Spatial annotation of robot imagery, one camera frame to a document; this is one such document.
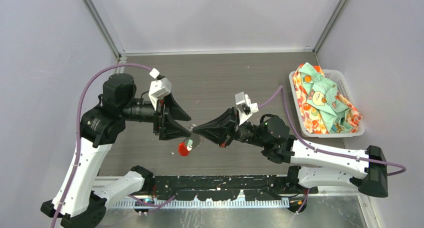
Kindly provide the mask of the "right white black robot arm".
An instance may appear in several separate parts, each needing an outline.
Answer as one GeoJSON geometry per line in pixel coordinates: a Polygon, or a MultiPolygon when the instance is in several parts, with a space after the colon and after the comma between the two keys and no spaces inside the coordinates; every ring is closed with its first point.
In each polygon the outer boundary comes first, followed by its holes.
{"type": "Polygon", "coordinates": [[[277,115],[263,115],[258,125],[242,122],[242,116],[235,107],[229,108],[193,132],[222,148],[233,141],[260,147],[269,161],[289,164],[285,186],[291,193],[334,186],[356,188],[370,197],[388,197],[386,158],[380,147],[354,150],[322,145],[291,135],[289,126],[277,115]]]}

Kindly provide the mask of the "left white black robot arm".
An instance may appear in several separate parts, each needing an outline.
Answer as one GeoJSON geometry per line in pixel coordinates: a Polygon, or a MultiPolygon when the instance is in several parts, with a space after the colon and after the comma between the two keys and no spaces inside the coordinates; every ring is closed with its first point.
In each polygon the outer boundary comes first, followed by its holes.
{"type": "Polygon", "coordinates": [[[169,80],[159,75],[150,84],[149,100],[144,100],[136,97],[137,87],[131,75],[111,75],[103,84],[98,104],[79,115],[71,165],[56,197],[45,201],[41,212],[60,219],[64,228],[94,228],[121,199],[136,192],[148,195],[155,185],[154,175],[139,165],[104,187],[93,185],[126,122],[151,123],[153,133],[163,141],[191,135],[180,124],[191,117],[176,103],[171,87],[169,80]]]}

